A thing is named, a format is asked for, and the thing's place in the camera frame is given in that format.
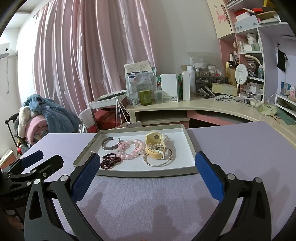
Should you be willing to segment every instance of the table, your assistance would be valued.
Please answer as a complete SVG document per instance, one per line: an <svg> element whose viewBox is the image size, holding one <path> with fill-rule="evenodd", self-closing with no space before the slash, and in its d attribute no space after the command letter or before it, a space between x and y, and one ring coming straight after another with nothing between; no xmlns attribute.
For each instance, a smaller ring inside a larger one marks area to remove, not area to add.
<svg viewBox="0 0 296 241"><path fill-rule="evenodd" d="M281 133L296 149L296 125L288 126L284 121L280 120L278 124L271 116L266 116L259 113L255 108L247 106L239 102L224 102L213 99L192 98L191 101L166 102L161 104L147 106L127 106L127 111L131 116L131 121L142 121L143 124L161 124L171 122L182 122L189 120L188 110L203 111L218 115L218 124L225 121L225 116L228 116L229 121L233 117L238 117L248 121L265 121L272 126L277 132Z"/></svg>
<svg viewBox="0 0 296 241"><path fill-rule="evenodd" d="M270 202L272 237L282 229L296 204L296 150L265 122L188 129L195 148L200 145L212 163L239 179L261 177ZM94 134L48 134L24 156L37 150L44 158L62 156L64 166L46 181L74 170L73 162ZM58 202L65 230L71 232ZM239 200L223 232L230 230ZM104 241L191 241L216 208L199 174L129 179L96 176L77 205Z"/></svg>

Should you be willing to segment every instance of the blue blanket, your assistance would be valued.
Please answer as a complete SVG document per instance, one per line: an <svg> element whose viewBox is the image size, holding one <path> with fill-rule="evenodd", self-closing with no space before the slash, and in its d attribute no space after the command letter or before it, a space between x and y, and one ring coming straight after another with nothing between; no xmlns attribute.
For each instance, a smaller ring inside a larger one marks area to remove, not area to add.
<svg viewBox="0 0 296 241"><path fill-rule="evenodd" d="M69 110L37 94L28 97L22 105L45 116L49 133L72 133L80 123L78 117Z"/></svg>

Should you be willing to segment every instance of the person's hand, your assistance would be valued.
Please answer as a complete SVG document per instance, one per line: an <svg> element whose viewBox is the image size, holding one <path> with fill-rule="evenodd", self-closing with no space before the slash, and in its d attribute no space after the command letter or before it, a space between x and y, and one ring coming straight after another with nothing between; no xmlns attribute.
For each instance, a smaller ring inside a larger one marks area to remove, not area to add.
<svg viewBox="0 0 296 241"><path fill-rule="evenodd" d="M4 214L5 217L7 218L8 222L10 223L11 226L13 226L16 229L23 229L24 225L15 217L12 217L8 215L7 213Z"/></svg>

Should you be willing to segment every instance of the black pouch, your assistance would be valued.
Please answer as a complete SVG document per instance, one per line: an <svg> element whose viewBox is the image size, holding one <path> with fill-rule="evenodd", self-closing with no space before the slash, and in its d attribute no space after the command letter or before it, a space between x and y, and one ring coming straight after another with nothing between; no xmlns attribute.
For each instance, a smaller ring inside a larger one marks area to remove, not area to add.
<svg viewBox="0 0 296 241"><path fill-rule="evenodd" d="M278 68L281 69L282 71L286 72L286 60L288 61L287 55L279 50L279 45L277 44L278 47Z"/></svg>

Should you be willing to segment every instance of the silver screw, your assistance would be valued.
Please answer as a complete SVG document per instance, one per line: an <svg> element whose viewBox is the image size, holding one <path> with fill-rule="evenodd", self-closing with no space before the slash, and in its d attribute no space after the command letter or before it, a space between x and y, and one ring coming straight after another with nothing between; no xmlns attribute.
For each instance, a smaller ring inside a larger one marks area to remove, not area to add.
<svg viewBox="0 0 296 241"><path fill-rule="evenodd" d="M233 181L233 180L235 179L235 175L233 175L233 174L228 174L228 175L227 175L227 178L228 178L229 180Z"/></svg>
<svg viewBox="0 0 296 241"><path fill-rule="evenodd" d="M37 179L35 179L34 184L38 184L39 182L40 182L40 179L37 178Z"/></svg>
<svg viewBox="0 0 296 241"><path fill-rule="evenodd" d="M67 181L68 180L68 176L67 175L63 175L61 176L61 181Z"/></svg>
<svg viewBox="0 0 296 241"><path fill-rule="evenodd" d="M256 181L257 183L261 183L261 182L262 182L262 179L259 178L259 177L256 177L256 178L255 178L255 181Z"/></svg>

